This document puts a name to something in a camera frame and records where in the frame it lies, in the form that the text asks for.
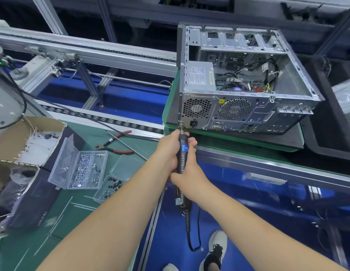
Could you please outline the pile of silver screws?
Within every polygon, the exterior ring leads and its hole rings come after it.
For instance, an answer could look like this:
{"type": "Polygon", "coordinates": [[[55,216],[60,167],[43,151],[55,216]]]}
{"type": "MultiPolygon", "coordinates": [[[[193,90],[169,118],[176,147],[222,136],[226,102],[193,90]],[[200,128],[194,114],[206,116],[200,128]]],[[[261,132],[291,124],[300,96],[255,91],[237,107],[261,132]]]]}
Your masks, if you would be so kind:
{"type": "Polygon", "coordinates": [[[68,189],[98,189],[104,154],[81,151],[74,166],[68,189]]]}

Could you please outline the open grey computer case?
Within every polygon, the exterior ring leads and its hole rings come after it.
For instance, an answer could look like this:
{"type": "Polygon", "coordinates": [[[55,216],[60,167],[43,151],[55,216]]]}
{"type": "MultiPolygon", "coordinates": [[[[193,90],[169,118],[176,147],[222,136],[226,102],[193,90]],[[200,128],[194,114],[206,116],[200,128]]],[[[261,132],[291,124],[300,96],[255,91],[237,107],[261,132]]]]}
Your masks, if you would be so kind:
{"type": "Polygon", "coordinates": [[[187,131],[281,135],[325,100],[280,30],[180,23],[177,39],[178,129],[182,121],[187,131]],[[214,75],[278,80],[271,93],[186,94],[180,92],[181,66],[188,61],[212,62],[214,75]]]}

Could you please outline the person's left forearm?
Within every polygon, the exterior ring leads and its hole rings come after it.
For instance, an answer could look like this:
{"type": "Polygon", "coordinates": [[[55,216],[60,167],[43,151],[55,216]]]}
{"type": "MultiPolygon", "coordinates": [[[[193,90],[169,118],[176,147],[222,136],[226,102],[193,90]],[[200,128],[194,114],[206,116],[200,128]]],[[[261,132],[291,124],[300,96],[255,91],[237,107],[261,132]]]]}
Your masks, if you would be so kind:
{"type": "Polygon", "coordinates": [[[36,271],[127,271],[176,161],[152,156],[45,258],[36,271]]]}

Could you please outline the aluminium conveyor frame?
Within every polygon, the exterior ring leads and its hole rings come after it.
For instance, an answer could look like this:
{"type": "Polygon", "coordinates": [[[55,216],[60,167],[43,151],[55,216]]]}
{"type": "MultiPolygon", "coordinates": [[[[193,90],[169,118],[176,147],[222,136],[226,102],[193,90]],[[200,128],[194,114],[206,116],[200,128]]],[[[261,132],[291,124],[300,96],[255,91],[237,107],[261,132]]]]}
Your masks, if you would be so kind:
{"type": "MultiPolygon", "coordinates": [[[[14,58],[46,55],[63,65],[63,78],[36,73],[29,90],[56,118],[99,117],[118,130],[161,136],[169,129],[162,114],[168,85],[177,74],[179,23],[280,30],[301,58],[350,64],[350,30],[333,39],[338,26],[287,20],[282,6],[230,0],[230,11],[173,6],[174,0],[0,0],[0,45],[14,58]]],[[[206,176],[256,214],[326,256],[348,261],[350,268],[350,161],[323,158],[305,147],[295,152],[199,138],[197,156],[206,176]]]]}

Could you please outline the thin metal rod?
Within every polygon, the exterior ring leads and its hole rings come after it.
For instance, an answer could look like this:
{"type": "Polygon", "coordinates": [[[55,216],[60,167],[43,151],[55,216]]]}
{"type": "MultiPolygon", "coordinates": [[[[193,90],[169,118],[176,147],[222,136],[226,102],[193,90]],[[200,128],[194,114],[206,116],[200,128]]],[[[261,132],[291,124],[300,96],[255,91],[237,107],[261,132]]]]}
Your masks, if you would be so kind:
{"type": "Polygon", "coordinates": [[[145,156],[143,156],[142,154],[140,154],[138,151],[136,151],[135,149],[133,149],[131,146],[127,145],[126,143],[124,143],[123,141],[121,141],[119,139],[119,137],[114,136],[112,133],[110,133],[109,131],[105,130],[105,132],[107,132],[109,135],[112,136],[112,138],[118,140],[120,143],[122,143],[125,147],[127,147],[128,149],[130,149],[131,151],[133,151],[133,153],[137,154],[138,156],[140,156],[142,159],[148,160],[148,158],[146,158],[145,156]]]}

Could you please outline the dark blue carton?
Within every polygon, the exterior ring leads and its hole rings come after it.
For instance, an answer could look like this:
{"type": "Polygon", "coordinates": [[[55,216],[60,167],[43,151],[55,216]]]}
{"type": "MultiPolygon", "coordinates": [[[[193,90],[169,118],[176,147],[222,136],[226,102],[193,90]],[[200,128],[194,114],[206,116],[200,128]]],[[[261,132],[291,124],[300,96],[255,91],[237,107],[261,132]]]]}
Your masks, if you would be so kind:
{"type": "Polygon", "coordinates": [[[71,128],[66,127],[59,145],[49,161],[41,168],[38,177],[28,185],[24,194],[16,201],[11,212],[0,209],[0,232],[31,231],[41,226],[58,197],[59,190],[48,182],[64,138],[74,136],[74,145],[82,149],[85,141],[71,128]]]}

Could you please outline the clear plastic bag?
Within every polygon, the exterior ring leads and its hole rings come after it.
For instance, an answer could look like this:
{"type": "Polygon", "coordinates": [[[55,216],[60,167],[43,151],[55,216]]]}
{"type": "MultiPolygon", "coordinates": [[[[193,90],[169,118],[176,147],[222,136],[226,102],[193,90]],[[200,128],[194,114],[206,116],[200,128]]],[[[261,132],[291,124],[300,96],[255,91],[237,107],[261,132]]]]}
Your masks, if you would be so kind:
{"type": "Polygon", "coordinates": [[[332,87],[336,99],[350,123],[350,79],[332,87]]]}

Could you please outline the person's right forearm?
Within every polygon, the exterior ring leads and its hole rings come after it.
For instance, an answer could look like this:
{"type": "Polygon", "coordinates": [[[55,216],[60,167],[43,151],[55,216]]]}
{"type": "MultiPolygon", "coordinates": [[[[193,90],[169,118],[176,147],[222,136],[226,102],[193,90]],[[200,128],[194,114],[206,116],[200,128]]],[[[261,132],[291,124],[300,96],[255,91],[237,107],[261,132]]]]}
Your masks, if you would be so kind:
{"type": "Polygon", "coordinates": [[[255,271],[347,271],[215,187],[193,200],[219,223],[255,271]]]}

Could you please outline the person's right hand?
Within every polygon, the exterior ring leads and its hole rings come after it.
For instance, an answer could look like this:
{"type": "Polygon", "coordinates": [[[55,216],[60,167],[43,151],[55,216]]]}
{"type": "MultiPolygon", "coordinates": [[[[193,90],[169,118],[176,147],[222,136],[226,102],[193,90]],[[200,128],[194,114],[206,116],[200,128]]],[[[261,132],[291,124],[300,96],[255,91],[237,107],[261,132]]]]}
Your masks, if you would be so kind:
{"type": "Polygon", "coordinates": [[[188,166],[187,157],[184,173],[177,174],[173,172],[169,178],[188,199],[200,204],[201,192],[204,191],[208,180],[198,163],[194,167],[188,166]]]}

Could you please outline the grey computer power supply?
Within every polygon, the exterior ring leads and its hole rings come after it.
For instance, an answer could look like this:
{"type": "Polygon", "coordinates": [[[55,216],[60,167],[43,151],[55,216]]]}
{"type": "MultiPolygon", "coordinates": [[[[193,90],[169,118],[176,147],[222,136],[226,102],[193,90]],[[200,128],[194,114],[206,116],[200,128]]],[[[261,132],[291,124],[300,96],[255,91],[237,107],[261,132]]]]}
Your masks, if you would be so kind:
{"type": "Polygon", "coordinates": [[[186,94],[216,94],[213,63],[188,61],[182,65],[180,92],[186,94]]]}

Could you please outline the red handled pliers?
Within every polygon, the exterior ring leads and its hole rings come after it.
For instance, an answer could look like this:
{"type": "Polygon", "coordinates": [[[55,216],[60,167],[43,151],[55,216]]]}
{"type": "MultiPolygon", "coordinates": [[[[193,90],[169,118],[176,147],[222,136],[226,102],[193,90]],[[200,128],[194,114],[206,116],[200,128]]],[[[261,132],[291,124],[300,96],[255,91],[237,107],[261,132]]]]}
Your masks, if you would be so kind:
{"type": "Polygon", "coordinates": [[[118,133],[117,135],[113,135],[112,133],[110,133],[107,130],[105,130],[105,132],[107,132],[111,136],[111,138],[108,141],[106,141],[104,144],[96,145],[96,150],[98,150],[98,151],[107,150],[109,152],[113,152],[115,154],[120,154],[120,155],[134,154],[133,150],[117,150],[117,149],[113,149],[113,148],[108,147],[113,141],[118,140],[121,136],[124,136],[126,134],[130,134],[132,132],[131,130],[124,131],[123,133],[118,133]]]}

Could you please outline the black electric screwdriver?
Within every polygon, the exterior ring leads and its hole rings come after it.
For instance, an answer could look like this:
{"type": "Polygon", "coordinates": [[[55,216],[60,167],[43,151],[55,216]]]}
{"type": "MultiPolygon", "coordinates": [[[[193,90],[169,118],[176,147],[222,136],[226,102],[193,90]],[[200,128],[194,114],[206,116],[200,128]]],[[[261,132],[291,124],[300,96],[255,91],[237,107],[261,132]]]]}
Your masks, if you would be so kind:
{"type": "MultiPolygon", "coordinates": [[[[184,123],[180,121],[180,134],[178,137],[178,141],[180,144],[179,151],[176,155],[177,157],[177,168],[176,173],[177,174],[183,174],[185,170],[185,165],[187,162],[187,156],[188,156],[188,136],[185,134],[183,129],[184,123]]],[[[182,215],[185,217],[192,208],[192,201],[189,200],[183,192],[180,190],[179,187],[177,187],[177,197],[175,200],[175,205],[178,209],[182,211],[182,215]]]]}

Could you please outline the green carrier pallet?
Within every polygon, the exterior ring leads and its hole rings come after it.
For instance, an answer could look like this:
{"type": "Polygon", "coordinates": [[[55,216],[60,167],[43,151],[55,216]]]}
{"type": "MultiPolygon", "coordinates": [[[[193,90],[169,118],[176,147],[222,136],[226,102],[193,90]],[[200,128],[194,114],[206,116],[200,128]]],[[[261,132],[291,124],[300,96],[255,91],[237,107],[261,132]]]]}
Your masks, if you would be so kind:
{"type": "MultiPolygon", "coordinates": [[[[178,106],[179,77],[176,76],[170,85],[169,95],[162,114],[163,125],[169,130],[177,128],[177,115],[174,114],[178,106]]],[[[279,151],[295,152],[304,149],[304,139],[300,125],[297,123],[289,131],[282,135],[259,134],[249,132],[225,132],[225,131],[204,131],[190,129],[191,134],[200,138],[217,138],[226,141],[239,142],[248,145],[270,148],[279,151]]]]}

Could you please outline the pile of black screws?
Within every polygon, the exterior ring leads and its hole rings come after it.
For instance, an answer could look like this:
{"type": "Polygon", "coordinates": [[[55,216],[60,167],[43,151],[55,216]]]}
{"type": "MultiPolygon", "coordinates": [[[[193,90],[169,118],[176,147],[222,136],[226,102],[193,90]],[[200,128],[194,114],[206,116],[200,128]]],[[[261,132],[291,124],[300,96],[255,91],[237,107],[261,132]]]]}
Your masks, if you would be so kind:
{"type": "Polygon", "coordinates": [[[107,176],[102,183],[101,191],[100,191],[100,198],[101,199],[107,199],[108,197],[111,197],[116,191],[118,191],[123,185],[124,181],[112,177],[107,176]]]}

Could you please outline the green table mat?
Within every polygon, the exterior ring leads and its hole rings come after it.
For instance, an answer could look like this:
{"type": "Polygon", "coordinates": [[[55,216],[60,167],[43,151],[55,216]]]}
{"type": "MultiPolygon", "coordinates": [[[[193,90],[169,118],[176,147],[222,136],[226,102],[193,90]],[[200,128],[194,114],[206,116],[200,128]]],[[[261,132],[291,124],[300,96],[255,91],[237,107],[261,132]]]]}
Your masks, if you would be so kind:
{"type": "MultiPolygon", "coordinates": [[[[88,120],[64,120],[86,142],[84,149],[93,150],[94,146],[109,138],[104,128],[88,120]]],[[[149,158],[155,151],[157,142],[140,138],[122,138],[122,140],[149,158]]],[[[129,266],[130,271],[145,271],[150,247],[152,244],[160,207],[166,189],[163,193],[147,228],[141,239],[135,256],[129,266]]],[[[35,271],[44,258],[64,239],[79,223],[91,214],[100,204],[93,200],[95,191],[91,190],[61,190],[50,212],[42,225],[30,232],[14,232],[0,238],[0,271],[35,271]]]]}

